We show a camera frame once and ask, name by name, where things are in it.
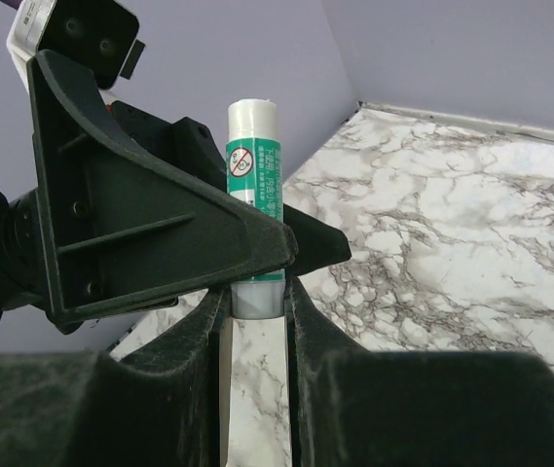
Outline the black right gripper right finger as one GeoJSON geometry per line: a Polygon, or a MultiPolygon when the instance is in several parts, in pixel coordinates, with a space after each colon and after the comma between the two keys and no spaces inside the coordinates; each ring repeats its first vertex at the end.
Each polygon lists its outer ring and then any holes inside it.
{"type": "Polygon", "coordinates": [[[508,351],[371,351],[284,297],[296,466],[554,466],[554,373],[508,351]]]}

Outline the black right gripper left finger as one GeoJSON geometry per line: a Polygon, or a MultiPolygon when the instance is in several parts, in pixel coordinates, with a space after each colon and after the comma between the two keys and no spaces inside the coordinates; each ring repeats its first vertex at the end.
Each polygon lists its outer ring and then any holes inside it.
{"type": "Polygon", "coordinates": [[[0,466],[222,466],[226,293],[123,359],[0,355],[0,466]]]}

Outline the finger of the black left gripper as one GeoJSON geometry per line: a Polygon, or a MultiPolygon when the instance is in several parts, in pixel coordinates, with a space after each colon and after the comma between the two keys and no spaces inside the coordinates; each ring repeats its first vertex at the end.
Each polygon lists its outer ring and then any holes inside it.
{"type": "Polygon", "coordinates": [[[43,51],[27,74],[44,309],[61,332],[294,261],[289,227],[127,135],[91,70],[43,51]]]}
{"type": "MultiPolygon", "coordinates": [[[[209,128],[184,117],[169,123],[116,100],[110,112],[123,131],[158,159],[193,175],[223,192],[227,190],[225,161],[209,128]]],[[[316,218],[286,204],[283,222],[292,229],[298,254],[286,272],[302,276],[351,258],[346,235],[316,218]]]]}

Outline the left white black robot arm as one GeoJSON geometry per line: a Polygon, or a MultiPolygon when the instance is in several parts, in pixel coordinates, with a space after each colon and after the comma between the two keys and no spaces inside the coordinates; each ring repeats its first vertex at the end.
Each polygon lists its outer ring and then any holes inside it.
{"type": "Polygon", "coordinates": [[[205,125],[105,105],[91,69],[51,50],[27,62],[26,82],[37,184],[15,200],[0,192],[0,317],[31,305],[70,334],[351,257],[342,231],[296,208],[276,221],[230,197],[205,125]]]}

